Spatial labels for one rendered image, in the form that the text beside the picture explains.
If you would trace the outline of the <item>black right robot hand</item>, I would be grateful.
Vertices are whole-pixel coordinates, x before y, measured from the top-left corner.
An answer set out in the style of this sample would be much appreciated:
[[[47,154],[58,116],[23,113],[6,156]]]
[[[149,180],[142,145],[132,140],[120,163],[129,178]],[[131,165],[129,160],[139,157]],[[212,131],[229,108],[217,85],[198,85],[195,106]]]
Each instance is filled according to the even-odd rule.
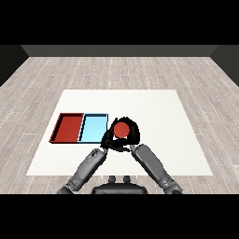
[[[139,132],[139,128],[138,125],[131,119],[129,119],[128,117],[123,117],[121,119],[118,120],[118,122],[125,122],[129,128],[130,128],[130,132],[128,134],[127,137],[125,138],[117,138],[116,140],[114,140],[114,143],[117,146],[117,149],[125,149],[127,150],[126,146],[130,146],[130,145],[138,145],[140,142],[140,132]]]

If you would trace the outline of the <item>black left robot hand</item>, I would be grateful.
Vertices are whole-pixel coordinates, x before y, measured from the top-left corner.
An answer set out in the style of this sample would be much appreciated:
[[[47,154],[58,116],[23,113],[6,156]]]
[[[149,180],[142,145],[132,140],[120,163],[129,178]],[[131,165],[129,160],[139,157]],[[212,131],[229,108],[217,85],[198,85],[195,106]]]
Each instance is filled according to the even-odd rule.
[[[101,140],[101,148],[103,149],[116,149],[117,146],[114,143],[113,137],[114,137],[114,127],[118,123],[118,119],[114,119],[112,122],[110,128],[105,132],[103,135],[103,138]]]

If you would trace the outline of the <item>red can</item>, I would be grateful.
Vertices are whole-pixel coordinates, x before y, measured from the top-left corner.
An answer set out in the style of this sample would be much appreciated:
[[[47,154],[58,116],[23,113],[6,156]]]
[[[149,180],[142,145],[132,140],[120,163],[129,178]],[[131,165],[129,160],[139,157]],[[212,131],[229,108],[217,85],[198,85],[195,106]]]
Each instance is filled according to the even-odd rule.
[[[118,122],[115,126],[114,126],[114,135],[117,137],[117,138],[125,138],[128,136],[130,132],[130,128],[129,126],[121,121],[121,122]]]

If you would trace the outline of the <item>light blue shallow open box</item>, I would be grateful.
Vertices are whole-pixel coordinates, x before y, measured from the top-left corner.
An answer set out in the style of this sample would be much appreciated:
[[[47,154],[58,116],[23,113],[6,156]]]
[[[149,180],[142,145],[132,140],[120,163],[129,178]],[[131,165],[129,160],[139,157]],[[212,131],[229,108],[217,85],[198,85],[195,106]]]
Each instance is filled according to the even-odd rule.
[[[107,130],[107,122],[108,115],[106,113],[86,113],[77,141],[80,144],[99,144]]]

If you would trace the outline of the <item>red shallow open box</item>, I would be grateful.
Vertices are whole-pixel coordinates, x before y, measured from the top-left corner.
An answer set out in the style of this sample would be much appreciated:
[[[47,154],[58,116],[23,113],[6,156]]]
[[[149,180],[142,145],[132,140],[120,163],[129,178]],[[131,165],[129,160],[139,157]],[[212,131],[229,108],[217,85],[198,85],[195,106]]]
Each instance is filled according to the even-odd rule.
[[[83,113],[61,113],[56,121],[49,142],[51,144],[76,144]]]

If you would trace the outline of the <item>dark grey robot body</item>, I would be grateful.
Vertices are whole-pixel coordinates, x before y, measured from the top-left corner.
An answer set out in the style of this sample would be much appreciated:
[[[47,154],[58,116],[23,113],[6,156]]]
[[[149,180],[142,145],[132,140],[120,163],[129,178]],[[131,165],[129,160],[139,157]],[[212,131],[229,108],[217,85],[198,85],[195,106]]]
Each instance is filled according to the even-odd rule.
[[[145,187],[133,184],[129,176],[124,176],[122,183],[117,183],[116,177],[110,176],[106,184],[94,187],[91,194],[148,194],[148,191]]]

